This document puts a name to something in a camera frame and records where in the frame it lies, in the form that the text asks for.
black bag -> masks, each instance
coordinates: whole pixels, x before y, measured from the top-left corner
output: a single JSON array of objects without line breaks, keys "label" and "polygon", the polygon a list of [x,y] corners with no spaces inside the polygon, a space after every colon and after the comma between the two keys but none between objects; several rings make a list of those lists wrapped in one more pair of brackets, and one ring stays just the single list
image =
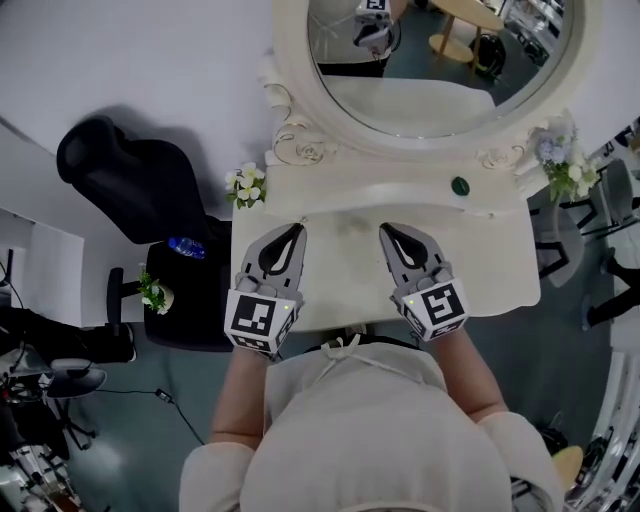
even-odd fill
[{"label": "black bag", "polygon": [[[476,41],[474,39],[469,45],[471,51],[473,51],[475,44]],[[500,38],[492,34],[482,34],[480,36],[476,74],[495,80],[502,73],[506,60],[507,51]]]}]

oval mirror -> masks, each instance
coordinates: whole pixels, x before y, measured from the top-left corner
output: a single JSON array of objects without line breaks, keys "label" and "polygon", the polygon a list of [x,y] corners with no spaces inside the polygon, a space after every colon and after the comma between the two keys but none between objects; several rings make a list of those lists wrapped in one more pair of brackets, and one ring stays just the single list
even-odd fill
[{"label": "oval mirror", "polygon": [[397,137],[443,137],[540,88],[569,39],[572,1],[310,0],[309,47],[351,117]]}]

white shirt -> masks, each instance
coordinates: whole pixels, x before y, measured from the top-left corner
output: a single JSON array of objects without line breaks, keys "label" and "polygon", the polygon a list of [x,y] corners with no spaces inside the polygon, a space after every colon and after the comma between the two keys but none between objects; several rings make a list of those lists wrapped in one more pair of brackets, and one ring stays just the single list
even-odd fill
[{"label": "white shirt", "polygon": [[538,432],[513,413],[473,423],[424,352],[323,348],[271,367],[266,400],[257,451],[189,456],[181,512],[562,510]]}]

ornate mirror frame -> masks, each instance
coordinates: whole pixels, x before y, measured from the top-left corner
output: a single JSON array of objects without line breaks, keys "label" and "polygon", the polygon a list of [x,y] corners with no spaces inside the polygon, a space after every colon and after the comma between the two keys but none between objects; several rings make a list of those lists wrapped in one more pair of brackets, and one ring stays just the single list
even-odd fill
[{"label": "ornate mirror frame", "polygon": [[[543,78],[544,83],[540,84],[540,80],[532,83],[531,86],[537,90],[532,94],[524,92],[523,95],[526,97],[529,94],[529,97],[513,110],[501,114],[498,107],[494,111],[497,118],[462,133],[437,138],[403,138],[378,132],[356,121],[327,92],[309,49],[309,0],[272,2],[275,62],[284,82],[281,85],[286,87],[290,99],[293,101],[295,98],[296,105],[305,117],[312,120],[330,139],[382,160],[405,162],[432,158],[439,160],[438,156],[451,158],[454,151],[460,155],[460,148],[473,150],[474,153],[477,150],[489,151],[496,146],[508,145],[509,141],[514,140],[514,134],[524,133],[526,136],[531,128],[545,118],[559,114],[592,59],[603,9],[603,0],[575,0],[567,12],[570,26],[561,32],[561,38],[564,36],[568,41],[562,44],[559,40],[560,49],[562,46],[565,48],[557,57],[555,68],[548,77]],[[265,74],[270,73],[263,72],[263,84],[273,84],[273,80],[269,80]],[[291,124],[291,119],[285,120],[285,123],[287,121]]]}]

chair backrest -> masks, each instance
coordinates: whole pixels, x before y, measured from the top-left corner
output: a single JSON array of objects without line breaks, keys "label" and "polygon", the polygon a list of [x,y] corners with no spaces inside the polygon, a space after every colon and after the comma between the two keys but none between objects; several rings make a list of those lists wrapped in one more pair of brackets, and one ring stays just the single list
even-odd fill
[{"label": "chair backrest", "polygon": [[134,243],[211,237],[191,164],[169,142],[129,141],[98,116],[64,136],[56,162],[60,177]]},{"label": "chair backrest", "polygon": [[[540,211],[532,218],[534,239],[536,242],[562,244],[568,262],[548,275],[549,281],[556,288],[563,286],[576,273],[584,256],[584,240],[569,213],[560,208],[560,199],[547,200],[540,206]],[[540,270],[558,261],[558,251],[539,249],[536,251]]]},{"label": "chair backrest", "polygon": [[607,166],[603,186],[611,220],[622,224],[633,215],[631,173],[622,160],[613,160]]}]

